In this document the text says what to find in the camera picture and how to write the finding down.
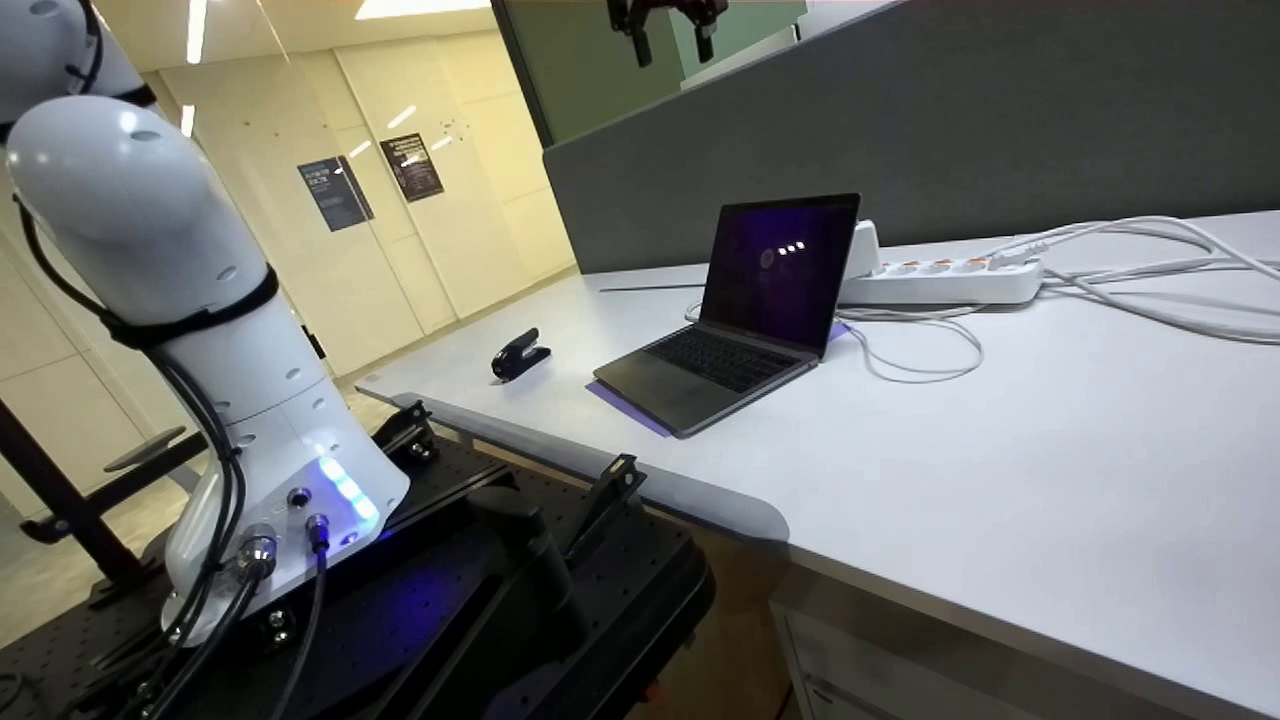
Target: white desk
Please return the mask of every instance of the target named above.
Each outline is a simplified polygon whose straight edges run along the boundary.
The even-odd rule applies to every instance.
[[[1209,226],[1280,254],[1280,210]],[[1150,245],[1089,245],[1064,259],[1123,250]],[[976,374],[885,383],[852,339],[836,339],[812,374],[668,440],[585,389],[603,358],[672,330],[699,296],[599,290],[636,279],[699,279],[699,268],[554,279],[358,389],[420,394],[448,423],[575,472],[636,451],[656,502],[1280,712],[1275,347],[1040,298],[966,318],[988,347]],[[1252,274],[1174,286],[1280,298]],[[554,356],[497,383],[486,358],[523,328]],[[876,337],[919,362],[943,344]]]

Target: white cable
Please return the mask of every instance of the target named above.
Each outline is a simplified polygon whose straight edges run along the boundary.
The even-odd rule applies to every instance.
[[[864,318],[864,322],[922,322],[922,328],[941,328],[941,330],[952,330],[959,337],[966,347],[970,347],[970,358],[959,362],[959,366],[922,366],[922,362],[904,362],[904,358],[890,358],[885,353],[871,347],[871,337],[859,330],[855,322],[842,322],[852,330],[852,339],[864,347],[864,366],[885,379],[885,383],[949,383],[949,379],[959,379],[966,372],[976,372],[983,358],[988,358],[988,347],[983,339],[963,328],[956,318],[959,313],[864,313],[864,317],[847,317],[847,318]]]
[[[1258,304],[1236,304],[1236,298],[1224,298],[1224,296],[1188,296],[1188,290],[1161,290],[1161,286],[1129,286],[1129,290],[1108,290],[1108,296],[1121,296],[1121,298],[1165,298],[1165,304],[1196,304],[1196,308],[1215,308],[1215,313],[1239,313],[1239,317],[1267,317],[1267,318],[1280,318],[1280,308],[1258,308]]]
[[[1089,240],[1101,231],[1123,231],[1123,237],[1150,237],[1150,240],[1170,240],[1170,245],[1190,245],[1202,254],[1196,259],[1165,259],[1165,264],[1140,264],[1140,268],[1090,268],[1090,272],[1061,272],[1042,259],[1042,250],[1070,245],[1070,240]],[[1123,284],[1123,279],[1157,279],[1157,274],[1196,274],[1196,272],[1257,272],[1264,279],[1280,284],[1280,264],[1275,259],[1257,259],[1239,246],[1232,246],[1228,240],[1218,240],[1215,231],[1179,220],[1179,217],[1129,217],[1129,220],[1089,220],[1089,225],[1064,225],[1053,231],[1036,231],[1025,240],[1011,240],[997,250],[988,250],[992,259],[1032,259],[1040,264],[1047,286],[1069,286],[1079,290],[1090,304],[1115,308],[1115,313],[1133,313],[1179,330],[1196,330],[1196,337],[1213,337],[1213,339],[1232,339],[1232,344],[1280,344],[1280,328],[1239,328],[1239,322],[1209,322],[1209,318],[1190,318],[1190,317],[1174,317],[1174,313],[1161,313],[1146,304],[1133,304],[1123,296],[1140,296],[1140,290],[1104,290],[1101,284]]]
[[[1133,313],[1133,317],[1144,317],[1144,318],[1157,318],[1157,322],[1168,322],[1168,328],[1185,328],[1185,330],[1213,337],[1213,339],[1232,339],[1232,344],[1280,344],[1280,330],[1236,328],[1236,322],[1202,322],[1202,318],[1157,313],[1157,308],[1144,308],[1144,304],[1129,304],[1115,290],[1101,290],[1089,279],[1074,279],[1074,274],[1064,274],[1064,272],[1053,272],[1053,268],[1042,268],[1042,274],[1084,290],[1084,298],[1090,298],[1090,304],[1108,304],[1108,308],[1121,308],[1121,313]]]

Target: silver laptop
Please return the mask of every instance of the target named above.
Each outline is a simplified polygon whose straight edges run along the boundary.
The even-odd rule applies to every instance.
[[[603,394],[691,434],[815,366],[855,205],[852,192],[722,205],[699,318],[595,366]]]

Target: power strip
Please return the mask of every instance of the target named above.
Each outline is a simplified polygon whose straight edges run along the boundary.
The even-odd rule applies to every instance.
[[[876,225],[864,220],[842,268],[838,304],[876,308],[1017,308],[1040,296],[1040,264],[997,254],[878,259]]]

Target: robotic arm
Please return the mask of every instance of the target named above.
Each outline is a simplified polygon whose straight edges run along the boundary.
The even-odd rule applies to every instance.
[[[327,562],[370,545],[407,479],[347,414],[203,157],[129,104],[145,94],[87,5],[0,5],[4,163],[18,205],[90,286],[79,304],[160,366],[221,456],[163,550],[163,629],[203,645],[223,616],[302,583],[316,535]]]
[[[0,38],[0,143],[17,117],[52,94],[157,104],[87,0],[8,0]]]

